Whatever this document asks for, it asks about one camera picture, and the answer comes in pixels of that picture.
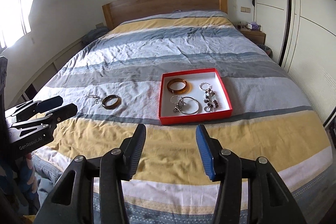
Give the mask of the left hand blue glove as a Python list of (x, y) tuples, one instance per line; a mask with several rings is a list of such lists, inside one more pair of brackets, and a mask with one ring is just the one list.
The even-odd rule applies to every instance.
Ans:
[(19, 188), (29, 199), (37, 194), (37, 178), (31, 153), (28, 153), (19, 163)]

